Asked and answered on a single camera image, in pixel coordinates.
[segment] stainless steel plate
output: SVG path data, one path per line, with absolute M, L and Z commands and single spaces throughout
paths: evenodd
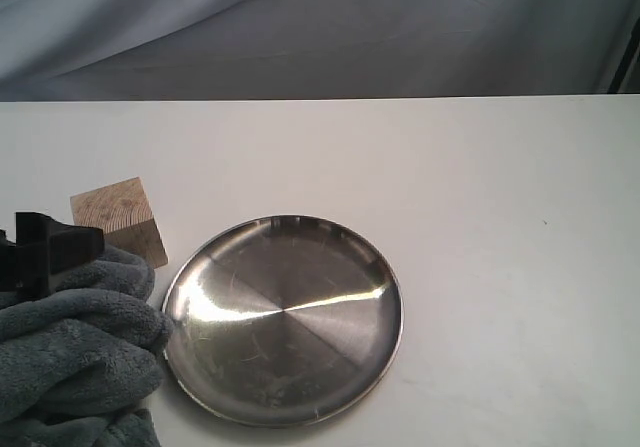
M 402 330 L 391 268 L 367 241 L 300 216 L 248 222 L 182 268 L 164 311 L 165 351 L 182 388 L 242 424 L 310 424 L 380 380 Z

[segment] white tabletop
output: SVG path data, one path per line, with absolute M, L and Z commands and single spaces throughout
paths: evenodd
M 365 236 L 405 300 L 375 391 L 315 427 L 214 420 L 172 381 L 165 447 L 635 446 L 640 97 L 0 104 L 0 226 L 140 176 L 170 263 L 248 219 Z

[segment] wooden block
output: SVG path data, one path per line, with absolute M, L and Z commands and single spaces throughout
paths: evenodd
M 167 253 L 139 177 L 71 197 L 76 225 L 99 227 L 111 245 L 139 255 L 153 268 Z

